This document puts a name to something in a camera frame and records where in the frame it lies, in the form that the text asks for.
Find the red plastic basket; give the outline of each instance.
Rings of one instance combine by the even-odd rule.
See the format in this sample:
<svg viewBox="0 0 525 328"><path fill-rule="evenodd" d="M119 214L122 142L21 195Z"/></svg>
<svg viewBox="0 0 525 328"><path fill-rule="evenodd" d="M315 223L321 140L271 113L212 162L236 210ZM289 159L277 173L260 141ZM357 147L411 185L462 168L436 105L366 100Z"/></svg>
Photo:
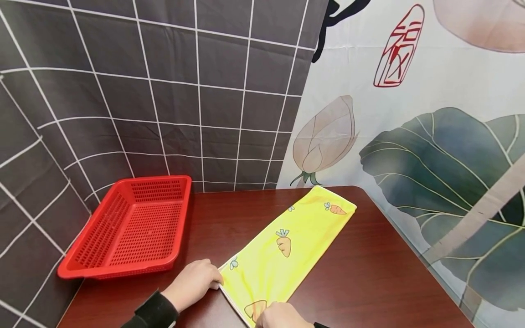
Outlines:
<svg viewBox="0 0 525 328"><path fill-rule="evenodd" d="M115 183L58 267L62 278L131 276L169 270L179 255L192 179Z"/></svg>

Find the wooden table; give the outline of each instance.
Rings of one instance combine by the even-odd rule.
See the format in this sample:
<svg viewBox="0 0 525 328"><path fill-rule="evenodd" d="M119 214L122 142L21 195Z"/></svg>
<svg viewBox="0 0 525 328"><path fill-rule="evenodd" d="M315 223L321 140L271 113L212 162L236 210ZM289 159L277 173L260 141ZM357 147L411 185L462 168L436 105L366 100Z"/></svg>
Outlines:
<svg viewBox="0 0 525 328"><path fill-rule="evenodd" d="M305 319L332 328L472 327L362 189L328 189L358 209L289 301ZM186 264L210 258L222 265L308 191L192 195L173 270L86 280L59 328L120 327ZM245 328L220 291L183 312L176 327Z"/></svg>

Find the lotus flower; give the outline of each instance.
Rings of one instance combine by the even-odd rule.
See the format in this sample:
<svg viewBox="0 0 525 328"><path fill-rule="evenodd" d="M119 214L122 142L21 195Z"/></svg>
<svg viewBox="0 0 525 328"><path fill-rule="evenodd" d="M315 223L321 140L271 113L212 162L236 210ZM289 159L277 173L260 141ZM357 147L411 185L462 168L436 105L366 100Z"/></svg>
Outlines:
<svg viewBox="0 0 525 328"><path fill-rule="evenodd" d="M525 0L434 0L439 23L473 46L525 52Z"/></svg>
<svg viewBox="0 0 525 328"><path fill-rule="evenodd" d="M314 116L299 132L293 143L293 159L302 173L299 178L314 185L316 172L342 159L352 148L355 139L352 97L340 96Z"/></svg>

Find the yellow towel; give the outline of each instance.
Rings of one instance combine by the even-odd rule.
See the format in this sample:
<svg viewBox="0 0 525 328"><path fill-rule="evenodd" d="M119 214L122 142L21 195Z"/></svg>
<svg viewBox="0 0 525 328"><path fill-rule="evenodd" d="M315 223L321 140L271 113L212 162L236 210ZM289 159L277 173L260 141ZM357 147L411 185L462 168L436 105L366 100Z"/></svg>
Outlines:
<svg viewBox="0 0 525 328"><path fill-rule="evenodd" d="M288 301L355 209L315 186L220 268L221 290L247 326L272 302Z"/></svg>

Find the hand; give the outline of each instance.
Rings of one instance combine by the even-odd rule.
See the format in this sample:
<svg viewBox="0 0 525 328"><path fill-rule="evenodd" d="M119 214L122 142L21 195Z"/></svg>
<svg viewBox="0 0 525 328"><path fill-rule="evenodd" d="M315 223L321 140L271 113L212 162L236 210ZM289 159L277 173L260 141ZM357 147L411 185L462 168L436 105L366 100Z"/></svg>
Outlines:
<svg viewBox="0 0 525 328"><path fill-rule="evenodd" d="M274 302L262 312L255 327L313 328L313 324L303 319L290 303Z"/></svg>
<svg viewBox="0 0 525 328"><path fill-rule="evenodd" d="M223 276L210 260L192 262L162 292L180 313L204 297L208 289L219 289Z"/></svg>

